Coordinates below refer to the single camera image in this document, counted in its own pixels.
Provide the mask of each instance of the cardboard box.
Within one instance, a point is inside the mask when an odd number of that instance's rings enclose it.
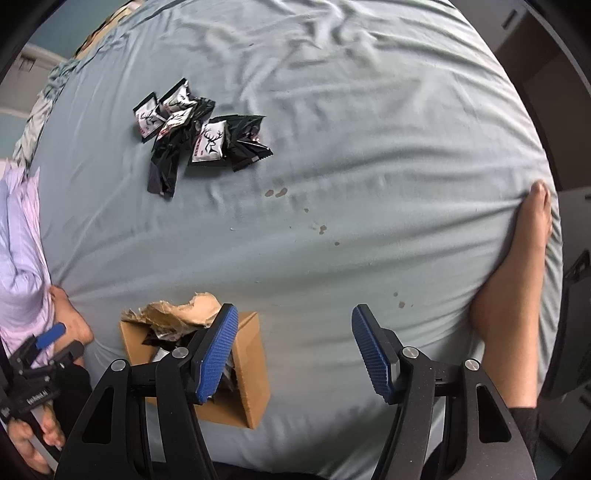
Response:
[[[119,327],[130,363],[149,363],[157,350],[155,346],[142,345],[150,327],[129,322],[119,322]],[[201,420],[256,429],[271,397],[257,312],[239,314],[232,356],[238,391],[220,390],[215,395],[215,403],[209,400],[204,405],[195,405],[195,412]],[[148,401],[156,403],[155,398]]]

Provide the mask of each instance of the bed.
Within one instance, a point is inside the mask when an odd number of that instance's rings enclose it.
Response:
[[[275,154],[237,173],[185,159],[168,202],[146,191],[151,142],[132,108],[182,77],[217,115],[266,115]],[[256,430],[203,422],[211,456],[334,479],[371,477],[394,415],[352,308],[433,359],[478,358],[469,302],[531,183],[556,193],[513,85],[446,0],[148,1],[76,67],[37,167],[47,264],[95,333],[93,381],[125,355],[124,309],[209,291],[257,310],[272,398]],[[556,196],[553,225],[540,380],[560,306]]]

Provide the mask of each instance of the lavender fabric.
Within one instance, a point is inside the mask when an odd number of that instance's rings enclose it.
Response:
[[[0,180],[0,336],[9,353],[51,327],[54,315],[39,233],[38,173],[30,179],[24,173],[8,167]],[[37,363],[52,353],[42,352]]]

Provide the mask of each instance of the human foot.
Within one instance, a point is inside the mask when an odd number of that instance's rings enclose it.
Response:
[[[78,340],[82,345],[91,343],[95,336],[82,315],[70,303],[66,292],[52,285],[49,287],[49,293],[56,310],[56,323],[66,326],[66,334],[56,342],[55,350],[61,350],[74,340]]]
[[[545,248],[552,232],[550,200],[548,187],[536,181],[519,208],[509,254],[472,301],[470,322],[484,341],[491,328],[503,327],[516,314],[522,318],[516,310],[537,312],[533,316],[538,321]]]

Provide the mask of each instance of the metal screw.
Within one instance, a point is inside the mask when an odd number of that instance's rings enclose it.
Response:
[[[173,357],[185,358],[189,354],[189,350],[183,346],[178,346],[173,350]]]
[[[124,368],[125,368],[125,360],[115,360],[112,364],[111,364],[111,370],[113,372],[121,372]]]
[[[418,350],[413,346],[406,346],[402,349],[402,354],[406,358],[416,358],[418,357]]]
[[[464,362],[464,366],[468,370],[476,371],[480,368],[480,363],[478,363],[478,361],[474,360],[473,358],[469,358]]]

